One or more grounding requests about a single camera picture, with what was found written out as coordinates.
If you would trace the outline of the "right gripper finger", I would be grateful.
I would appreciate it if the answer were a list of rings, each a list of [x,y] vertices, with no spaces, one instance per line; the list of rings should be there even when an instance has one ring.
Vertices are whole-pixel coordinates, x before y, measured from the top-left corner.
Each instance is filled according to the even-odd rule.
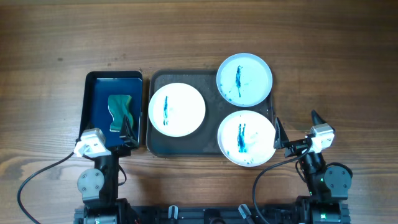
[[[326,121],[315,111],[311,111],[312,123],[314,126],[326,124]]]
[[[275,119],[275,138],[274,138],[274,148],[283,149],[290,146],[290,141],[287,134],[280,122],[280,119],[276,117]]]

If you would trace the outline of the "green sponge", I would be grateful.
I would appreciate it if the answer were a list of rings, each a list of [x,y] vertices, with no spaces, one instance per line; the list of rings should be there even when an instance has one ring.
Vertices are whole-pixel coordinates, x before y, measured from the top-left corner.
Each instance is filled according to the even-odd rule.
[[[113,118],[109,130],[119,132],[123,125],[123,119],[127,116],[131,128],[134,126],[134,118],[130,112],[130,95],[110,95],[108,97],[108,110]]]

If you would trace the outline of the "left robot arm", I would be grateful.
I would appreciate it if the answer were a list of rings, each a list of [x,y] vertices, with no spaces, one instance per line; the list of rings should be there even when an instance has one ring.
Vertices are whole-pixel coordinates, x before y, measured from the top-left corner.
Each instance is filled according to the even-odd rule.
[[[123,117],[119,137],[124,144],[110,150],[105,147],[106,138],[99,128],[86,129],[76,143],[74,153],[94,161],[92,169],[81,173],[77,187],[82,195],[83,208],[75,210],[74,223],[117,224],[140,223],[141,219],[125,198],[118,197],[119,158],[131,155],[138,146],[129,118]]]

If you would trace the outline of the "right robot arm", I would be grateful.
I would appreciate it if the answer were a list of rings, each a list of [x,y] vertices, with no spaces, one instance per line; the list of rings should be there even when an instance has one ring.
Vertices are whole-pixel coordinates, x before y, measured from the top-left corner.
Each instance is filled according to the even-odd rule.
[[[311,112],[313,126],[303,138],[290,141],[280,122],[275,119],[276,149],[284,149],[284,156],[298,159],[296,171],[306,183],[309,196],[298,196],[289,211],[277,209],[281,223],[350,223],[348,190],[353,172],[339,162],[327,164],[322,151],[335,138],[335,129],[316,112]]]

